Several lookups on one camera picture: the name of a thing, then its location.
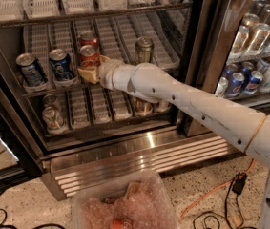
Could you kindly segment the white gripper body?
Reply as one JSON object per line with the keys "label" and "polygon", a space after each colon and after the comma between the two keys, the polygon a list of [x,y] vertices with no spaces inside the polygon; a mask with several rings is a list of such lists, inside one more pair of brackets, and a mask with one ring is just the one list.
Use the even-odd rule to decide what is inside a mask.
{"label": "white gripper body", "polygon": [[121,60],[109,59],[98,67],[98,80],[103,88],[129,92],[133,89],[130,83],[134,70],[135,66],[133,65],[126,64]]}

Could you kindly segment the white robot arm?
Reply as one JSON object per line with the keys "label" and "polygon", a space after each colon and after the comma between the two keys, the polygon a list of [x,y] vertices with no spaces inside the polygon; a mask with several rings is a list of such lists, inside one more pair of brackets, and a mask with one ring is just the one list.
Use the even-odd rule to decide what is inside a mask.
{"label": "white robot arm", "polygon": [[109,90],[152,103],[165,100],[267,166],[260,229],[270,229],[270,115],[181,83],[151,63],[133,66],[108,59],[99,66],[82,66],[78,72],[86,81]]}

